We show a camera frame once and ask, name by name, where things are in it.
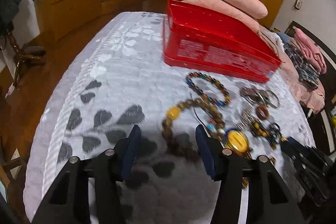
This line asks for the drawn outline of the yellow amber pendant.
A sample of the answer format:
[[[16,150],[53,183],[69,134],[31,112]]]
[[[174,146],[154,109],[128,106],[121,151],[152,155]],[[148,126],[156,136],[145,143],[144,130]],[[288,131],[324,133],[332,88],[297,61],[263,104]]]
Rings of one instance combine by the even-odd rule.
[[[238,129],[233,128],[226,131],[224,147],[245,159],[252,159],[252,148],[249,146],[249,140],[247,136]]]

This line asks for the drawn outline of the wooden sideboard cabinet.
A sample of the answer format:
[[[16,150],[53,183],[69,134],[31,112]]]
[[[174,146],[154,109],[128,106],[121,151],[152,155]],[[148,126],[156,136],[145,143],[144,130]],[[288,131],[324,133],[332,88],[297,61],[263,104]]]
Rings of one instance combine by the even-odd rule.
[[[101,17],[126,11],[143,0],[33,0],[41,35],[59,40]]]

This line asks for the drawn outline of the grey leaf-pattern bedspread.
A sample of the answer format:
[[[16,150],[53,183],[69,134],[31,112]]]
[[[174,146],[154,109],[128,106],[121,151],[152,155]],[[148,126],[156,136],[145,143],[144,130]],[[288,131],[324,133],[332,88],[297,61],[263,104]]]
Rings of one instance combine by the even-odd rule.
[[[34,216],[67,161],[92,159],[129,136],[141,141],[131,173],[117,190],[125,223],[211,223],[220,188],[206,173],[195,129],[224,147],[228,129],[252,107],[255,120],[240,130],[252,159],[265,155],[298,204],[295,179],[281,138],[313,144],[307,120],[288,85],[275,72],[265,84],[172,67],[163,61],[165,15],[123,12],[76,57],[55,88],[34,136],[23,200]],[[264,105],[240,95],[256,88]]]

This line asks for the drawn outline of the plaid folded clothes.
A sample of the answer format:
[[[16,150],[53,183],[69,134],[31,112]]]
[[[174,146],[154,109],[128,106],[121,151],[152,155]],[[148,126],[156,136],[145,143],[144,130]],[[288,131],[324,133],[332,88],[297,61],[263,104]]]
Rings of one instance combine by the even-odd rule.
[[[293,63],[297,73],[299,82],[310,90],[318,88],[319,73],[315,70],[297,47],[290,43],[284,44],[284,51]]]

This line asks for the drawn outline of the pink folded clothes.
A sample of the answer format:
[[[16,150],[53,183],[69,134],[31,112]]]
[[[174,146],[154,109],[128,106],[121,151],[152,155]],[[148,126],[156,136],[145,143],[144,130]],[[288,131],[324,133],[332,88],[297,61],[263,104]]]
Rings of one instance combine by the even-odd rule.
[[[327,72],[327,65],[323,54],[320,52],[313,40],[304,34],[299,28],[295,29],[294,40],[307,61],[314,66],[318,73],[324,75]]]

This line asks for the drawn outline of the silver ornate charm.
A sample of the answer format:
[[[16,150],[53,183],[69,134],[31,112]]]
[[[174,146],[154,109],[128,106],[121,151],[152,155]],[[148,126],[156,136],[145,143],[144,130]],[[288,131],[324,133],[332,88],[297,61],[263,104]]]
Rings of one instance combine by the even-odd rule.
[[[240,122],[234,125],[238,130],[248,130],[255,118],[252,115],[252,107],[244,108],[240,113]]]

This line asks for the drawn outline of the red metal tin box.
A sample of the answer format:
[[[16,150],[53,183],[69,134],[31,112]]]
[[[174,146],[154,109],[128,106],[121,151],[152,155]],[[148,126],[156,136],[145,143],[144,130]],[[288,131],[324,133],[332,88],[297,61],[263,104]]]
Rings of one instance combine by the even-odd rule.
[[[168,0],[163,60],[171,66],[266,83],[281,60],[241,21],[201,6]]]

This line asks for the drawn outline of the silver metal watch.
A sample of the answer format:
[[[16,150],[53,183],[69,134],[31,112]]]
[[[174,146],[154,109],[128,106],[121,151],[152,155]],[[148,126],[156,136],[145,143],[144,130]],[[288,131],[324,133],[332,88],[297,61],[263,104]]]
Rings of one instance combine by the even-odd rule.
[[[240,89],[240,95],[252,105],[264,105],[265,100],[256,88],[243,87]]]

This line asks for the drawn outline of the lower pink pillow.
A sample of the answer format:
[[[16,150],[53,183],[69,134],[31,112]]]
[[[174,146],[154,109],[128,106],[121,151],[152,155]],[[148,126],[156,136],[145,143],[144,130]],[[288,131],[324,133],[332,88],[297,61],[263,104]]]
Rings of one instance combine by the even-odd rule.
[[[183,2],[201,6],[235,18],[243,22],[255,33],[258,33],[260,30],[260,25],[255,19],[222,0],[183,0]]]

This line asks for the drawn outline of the wall switch panel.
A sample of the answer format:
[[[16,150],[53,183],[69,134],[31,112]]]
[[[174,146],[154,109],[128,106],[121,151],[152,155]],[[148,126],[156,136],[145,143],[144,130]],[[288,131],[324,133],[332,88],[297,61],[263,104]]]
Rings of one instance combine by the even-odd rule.
[[[296,10],[300,10],[301,6],[302,6],[302,1],[300,1],[300,0],[295,0],[295,2],[294,2],[294,6],[293,6],[293,7],[294,7]]]

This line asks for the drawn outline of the pink quilt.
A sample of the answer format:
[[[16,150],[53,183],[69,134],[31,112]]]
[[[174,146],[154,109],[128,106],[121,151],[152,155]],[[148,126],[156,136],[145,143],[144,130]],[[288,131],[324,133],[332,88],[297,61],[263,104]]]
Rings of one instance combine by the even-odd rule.
[[[281,77],[288,84],[288,87],[295,100],[318,114],[325,107],[325,90],[320,80],[318,88],[310,91],[299,82],[299,75],[292,61],[284,51],[284,45],[278,34],[271,32],[263,26],[259,26],[258,36],[264,40],[281,60],[279,71]]]

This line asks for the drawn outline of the wooden coat stand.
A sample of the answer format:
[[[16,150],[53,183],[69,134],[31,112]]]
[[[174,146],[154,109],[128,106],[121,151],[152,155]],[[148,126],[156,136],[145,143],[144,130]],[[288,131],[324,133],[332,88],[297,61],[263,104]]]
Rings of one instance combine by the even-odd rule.
[[[23,64],[26,62],[30,64],[44,63],[43,56],[45,55],[46,50],[40,45],[20,48],[11,31],[6,31],[5,41],[10,43],[15,53],[14,55],[15,71],[13,78],[13,86],[16,87],[21,78],[21,69]]]

